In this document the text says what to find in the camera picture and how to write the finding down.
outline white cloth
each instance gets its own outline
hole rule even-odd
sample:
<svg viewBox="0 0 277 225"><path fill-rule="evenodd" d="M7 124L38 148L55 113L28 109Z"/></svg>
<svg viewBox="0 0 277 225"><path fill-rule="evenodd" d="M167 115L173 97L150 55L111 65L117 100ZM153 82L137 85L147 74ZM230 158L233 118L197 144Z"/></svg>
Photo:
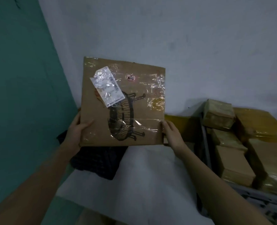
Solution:
<svg viewBox="0 0 277 225"><path fill-rule="evenodd" d="M57 196L129 225L213 224L197 211L182 162L163 145L129 147L112 181L75 170Z"/></svg>

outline teal wall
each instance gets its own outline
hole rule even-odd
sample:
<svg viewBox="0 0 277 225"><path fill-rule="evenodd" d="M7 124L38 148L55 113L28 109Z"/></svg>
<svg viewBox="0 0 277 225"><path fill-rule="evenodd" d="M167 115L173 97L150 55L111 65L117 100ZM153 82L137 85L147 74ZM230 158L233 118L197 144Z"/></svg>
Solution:
<svg viewBox="0 0 277 225"><path fill-rule="evenodd" d="M0 0L0 202L58 146L77 113L37 0ZM82 207L54 198L43 224Z"/></svg>

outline hand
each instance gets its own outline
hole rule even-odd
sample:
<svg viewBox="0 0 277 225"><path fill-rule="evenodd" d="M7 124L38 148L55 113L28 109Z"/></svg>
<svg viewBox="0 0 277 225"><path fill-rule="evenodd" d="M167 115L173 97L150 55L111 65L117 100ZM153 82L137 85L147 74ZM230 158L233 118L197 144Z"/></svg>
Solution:
<svg viewBox="0 0 277 225"><path fill-rule="evenodd" d="M179 130L171 121L162 121L163 133L167 136L169 146L173 149L178 158L182 158L183 153L188 150Z"/></svg>
<svg viewBox="0 0 277 225"><path fill-rule="evenodd" d="M88 123L80 123L80 112L76 115L72 123L68 128L64 142L61 144L61 148L65 152L68 152L70 157L73 157L80 151L80 137L81 131L93 124L94 120Z"/></svg>

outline white wall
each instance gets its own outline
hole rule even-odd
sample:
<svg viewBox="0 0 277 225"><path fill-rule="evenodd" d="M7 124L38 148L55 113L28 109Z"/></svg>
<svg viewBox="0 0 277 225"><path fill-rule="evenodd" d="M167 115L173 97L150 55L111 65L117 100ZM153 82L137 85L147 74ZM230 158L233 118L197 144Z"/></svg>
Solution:
<svg viewBox="0 0 277 225"><path fill-rule="evenodd" d="M213 98L277 118L277 0L39 2L78 106L94 56L165 67L166 113Z"/></svg>

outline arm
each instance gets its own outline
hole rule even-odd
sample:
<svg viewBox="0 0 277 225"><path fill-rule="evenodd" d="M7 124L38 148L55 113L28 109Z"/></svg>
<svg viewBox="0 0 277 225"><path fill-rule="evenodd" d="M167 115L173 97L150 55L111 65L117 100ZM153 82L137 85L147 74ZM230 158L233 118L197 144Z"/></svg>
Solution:
<svg viewBox="0 0 277 225"><path fill-rule="evenodd" d="M40 224L57 191L69 160L80 150L82 129L91 123L77 124L80 113L69 126L64 142L12 194L0 203L0 224Z"/></svg>
<svg viewBox="0 0 277 225"><path fill-rule="evenodd" d="M257 209L213 173L183 142L172 122L163 121L163 132L175 155L191 177L202 203L215 224L270 224Z"/></svg>

